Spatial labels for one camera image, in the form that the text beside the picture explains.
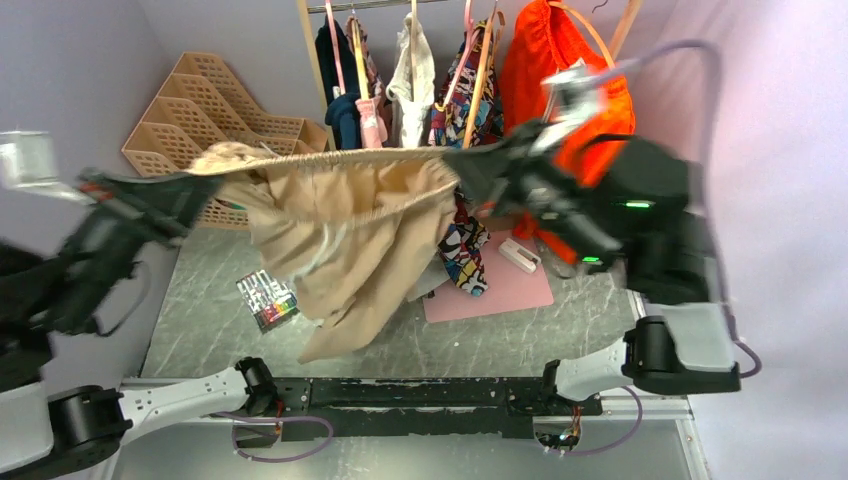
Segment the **beige shorts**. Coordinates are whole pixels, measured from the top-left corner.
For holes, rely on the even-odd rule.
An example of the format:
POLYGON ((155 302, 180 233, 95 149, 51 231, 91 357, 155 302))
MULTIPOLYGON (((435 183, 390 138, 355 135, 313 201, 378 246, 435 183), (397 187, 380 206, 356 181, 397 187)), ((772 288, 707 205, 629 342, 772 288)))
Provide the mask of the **beige shorts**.
POLYGON ((262 267, 315 323, 303 364, 376 338, 434 258, 459 182, 433 147, 276 156, 222 142, 189 171, 222 178, 218 197, 246 210, 262 267))

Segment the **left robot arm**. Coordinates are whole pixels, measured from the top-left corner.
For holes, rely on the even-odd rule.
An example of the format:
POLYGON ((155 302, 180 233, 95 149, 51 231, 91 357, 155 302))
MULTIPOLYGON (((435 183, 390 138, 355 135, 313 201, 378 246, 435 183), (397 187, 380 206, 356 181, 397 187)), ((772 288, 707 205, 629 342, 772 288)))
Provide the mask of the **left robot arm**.
POLYGON ((1 475, 53 479, 97 465, 156 430, 205 415, 261 416, 280 403, 267 365, 246 357, 204 378, 121 392, 85 385, 48 394, 50 337, 109 336, 96 311, 135 276, 148 244, 187 237, 223 184, 220 175, 81 172, 90 214, 52 257, 1 245, 1 475))

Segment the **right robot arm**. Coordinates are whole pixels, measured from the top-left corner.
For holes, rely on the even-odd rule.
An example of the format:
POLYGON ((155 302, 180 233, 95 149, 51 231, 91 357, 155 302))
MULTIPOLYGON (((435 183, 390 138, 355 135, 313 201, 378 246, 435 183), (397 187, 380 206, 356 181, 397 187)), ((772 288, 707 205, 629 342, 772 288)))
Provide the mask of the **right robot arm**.
POLYGON ((576 160, 609 145, 614 158, 596 184, 583 186, 542 145, 552 131, 531 121, 497 143, 444 155, 473 199, 491 201, 496 213, 529 214, 589 273, 622 265, 624 287, 645 302, 645 315, 609 347, 547 363, 542 406, 562 414, 623 386, 663 395, 738 391, 717 250, 706 218, 688 209, 689 163, 632 134, 600 134, 577 148, 576 160))

